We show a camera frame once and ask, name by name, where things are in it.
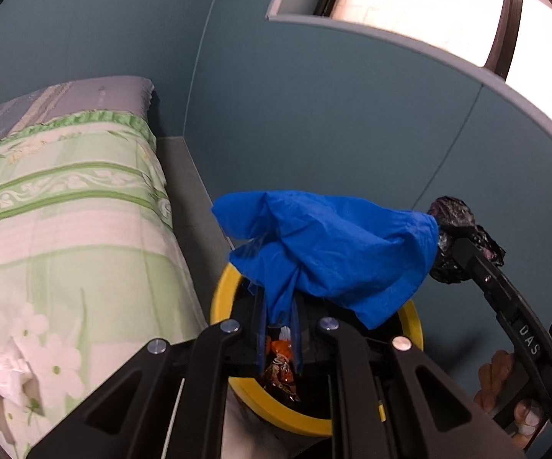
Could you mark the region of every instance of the white flower pattern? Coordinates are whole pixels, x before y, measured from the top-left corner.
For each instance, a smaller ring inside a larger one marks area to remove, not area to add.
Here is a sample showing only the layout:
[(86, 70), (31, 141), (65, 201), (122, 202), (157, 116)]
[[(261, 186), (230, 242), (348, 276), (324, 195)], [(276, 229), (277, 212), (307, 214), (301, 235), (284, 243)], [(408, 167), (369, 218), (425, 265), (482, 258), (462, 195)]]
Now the white flower pattern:
[(39, 414), (37, 403), (32, 404), (20, 408), (3, 399), (2, 409), (5, 428), (12, 433), (14, 440), (13, 443), (10, 443), (6, 439), (7, 433), (3, 433), (0, 443), (4, 440), (9, 445), (9, 447), (6, 447), (7, 452), (10, 454), (9, 449), (13, 448), (16, 457), (19, 459), (26, 458), (30, 449), (53, 428), (53, 423)]
[(24, 355), (38, 379), (45, 408), (63, 409), (66, 395), (75, 399), (83, 397), (85, 388), (78, 375), (81, 353), (65, 346), (58, 334), (50, 334), (46, 346), (35, 346)]
[(26, 303), (10, 325), (10, 336), (17, 346), (23, 350), (27, 344), (38, 345), (38, 337), (49, 328), (48, 318), (42, 314), (35, 314), (33, 305)]

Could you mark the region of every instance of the window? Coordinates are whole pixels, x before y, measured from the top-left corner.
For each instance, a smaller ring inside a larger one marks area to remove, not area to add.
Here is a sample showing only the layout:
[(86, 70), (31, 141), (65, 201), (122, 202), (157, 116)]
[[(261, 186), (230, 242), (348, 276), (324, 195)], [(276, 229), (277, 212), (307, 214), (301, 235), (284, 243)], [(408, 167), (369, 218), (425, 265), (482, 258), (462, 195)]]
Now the window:
[(315, 14), (409, 36), (486, 67), (552, 119), (548, 0), (320, 0)]
[(503, 0), (337, 0), (332, 18), (425, 41), (482, 67)]
[(552, 6), (548, 0), (523, 0), (506, 84), (552, 119)]

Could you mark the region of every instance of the teal partition wall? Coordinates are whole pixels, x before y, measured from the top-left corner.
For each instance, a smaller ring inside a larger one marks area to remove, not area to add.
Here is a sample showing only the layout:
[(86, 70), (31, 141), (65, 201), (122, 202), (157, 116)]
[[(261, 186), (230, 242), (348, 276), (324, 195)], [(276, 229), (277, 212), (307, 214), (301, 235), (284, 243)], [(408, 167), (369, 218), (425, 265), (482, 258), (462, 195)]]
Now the teal partition wall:
[(4, 0), (0, 103), (71, 79), (151, 78), (158, 134), (180, 134), (212, 0)]
[[(185, 139), (211, 196), (295, 188), (422, 211), (461, 197), (550, 324), (549, 119), (441, 50), (271, 1), (215, 0), (207, 24)], [(482, 294), (428, 279), (415, 300), (428, 350), (473, 394), (480, 365), (511, 348)]]

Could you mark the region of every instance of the finger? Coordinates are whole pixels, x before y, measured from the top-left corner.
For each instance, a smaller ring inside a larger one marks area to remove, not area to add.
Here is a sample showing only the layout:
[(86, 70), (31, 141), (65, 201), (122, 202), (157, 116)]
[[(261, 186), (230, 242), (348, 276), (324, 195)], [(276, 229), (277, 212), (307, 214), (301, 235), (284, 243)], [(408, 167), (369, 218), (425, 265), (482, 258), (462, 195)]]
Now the finger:
[(482, 409), (482, 392), (478, 392), (476, 395), (474, 395), (474, 403)]
[(509, 354), (505, 350), (498, 350), (491, 359), (491, 392), (495, 397), (500, 394), (505, 380), (510, 375), (508, 356)]
[(482, 409), (490, 412), (495, 407), (495, 396), (491, 391), (491, 364), (484, 364), (478, 370), (480, 380), (480, 392), (482, 394)]
[(525, 449), (527, 444), (529, 443), (529, 440), (531, 440), (530, 436), (521, 435), (520, 433), (516, 433), (512, 440), (514, 442), (514, 445), (517, 447), (520, 447), (521, 449)]
[(514, 408), (514, 422), (519, 426), (528, 426), (529, 433), (524, 435), (532, 435), (542, 421), (544, 411), (540, 404), (534, 400), (522, 400)]

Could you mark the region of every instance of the green striped bedsheet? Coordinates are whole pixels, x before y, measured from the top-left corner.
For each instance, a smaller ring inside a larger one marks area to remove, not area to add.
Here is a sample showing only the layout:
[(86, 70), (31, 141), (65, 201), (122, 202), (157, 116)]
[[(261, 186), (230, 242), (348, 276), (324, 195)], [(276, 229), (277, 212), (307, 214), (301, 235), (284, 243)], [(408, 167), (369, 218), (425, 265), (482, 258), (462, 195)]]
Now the green striped bedsheet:
[(0, 402), (11, 457), (148, 340), (205, 327), (171, 229), (143, 119), (80, 112), (0, 140), (0, 354), (14, 343), (34, 373), (25, 408)]

